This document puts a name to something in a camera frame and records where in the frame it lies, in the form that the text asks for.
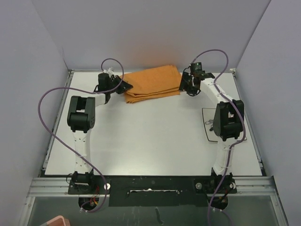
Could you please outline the orange cloth napkin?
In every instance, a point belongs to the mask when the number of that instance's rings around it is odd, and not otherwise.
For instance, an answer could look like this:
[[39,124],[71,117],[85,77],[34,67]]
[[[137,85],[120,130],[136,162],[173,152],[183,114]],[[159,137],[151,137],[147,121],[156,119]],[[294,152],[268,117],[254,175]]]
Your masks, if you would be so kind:
[[128,104],[179,95],[182,75],[174,65],[127,73],[124,81],[133,87],[124,93]]

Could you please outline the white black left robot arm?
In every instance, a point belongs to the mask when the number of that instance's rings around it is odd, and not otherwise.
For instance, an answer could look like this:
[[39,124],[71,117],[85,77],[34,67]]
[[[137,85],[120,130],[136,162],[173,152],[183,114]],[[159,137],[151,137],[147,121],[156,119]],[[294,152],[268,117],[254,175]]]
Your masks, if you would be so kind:
[[72,96],[67,115],[75,144],[75,172],[90,174],[93,171],[90,154],[90,135],[95,125],[95,109],[109,102],[111,94],[123,94],[133,85],[109,71],[98,74],[98,84],[88,97]]

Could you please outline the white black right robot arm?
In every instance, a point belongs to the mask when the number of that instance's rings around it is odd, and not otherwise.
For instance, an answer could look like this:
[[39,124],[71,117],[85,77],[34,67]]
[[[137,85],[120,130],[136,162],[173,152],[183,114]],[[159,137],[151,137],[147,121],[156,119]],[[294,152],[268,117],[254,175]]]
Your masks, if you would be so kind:
[[189,96],[204,93],[215,105],[213,132],[218,137],[218,149],[213,171],[216,175],[231,173],[232,149],[246,136],[244,123],[244,103],[235,100],[217,84],[212,73],[206,73],[200,62],[188,66],[190,72],[183,70],[179,86]]

